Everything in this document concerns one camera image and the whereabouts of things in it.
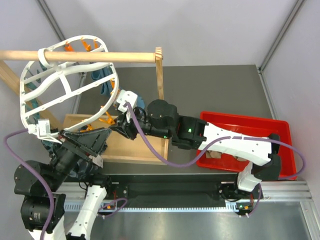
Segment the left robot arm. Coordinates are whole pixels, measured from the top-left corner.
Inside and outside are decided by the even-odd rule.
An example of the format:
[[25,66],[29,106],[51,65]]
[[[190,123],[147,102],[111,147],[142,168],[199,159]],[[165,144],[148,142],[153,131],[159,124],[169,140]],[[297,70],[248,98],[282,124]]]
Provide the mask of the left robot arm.
[[[108,176],[100,174],[101,153],[107,148],[109,128],[86,132],[62,130],[48,164],[35,160],[22,163],[14,173],[14,192],[24,197],[20,213],[24,227],[35,240],[88,240],[103,199],[114,191]],[[65,232],[64,193],[57,194],[68,178],[88,184],[84,203]]]

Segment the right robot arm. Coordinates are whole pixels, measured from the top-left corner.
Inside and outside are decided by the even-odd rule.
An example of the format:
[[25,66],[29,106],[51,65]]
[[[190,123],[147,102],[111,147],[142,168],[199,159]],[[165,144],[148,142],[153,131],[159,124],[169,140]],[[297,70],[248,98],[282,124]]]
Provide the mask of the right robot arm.
[[[135,140],[138,135],[161,162],[175,168],[193,165],[206,152],[217,152],[247,160],[249,163],[236,176],[233,192],[245,198],[262,181],[279,179],[282,164],[278,155],[280,139],[276,134],[268,137],[252,137],[220,128],[203,119],[178,113],[175,105],[165,100],[152,101],[146,110],[123,105],[124,113],[110,126],[112,131],[127,139]],[[169,139],[171,144],[183,150],[199,150],[194,160],[177,164],[162,157],[152,146],[147,136]]]

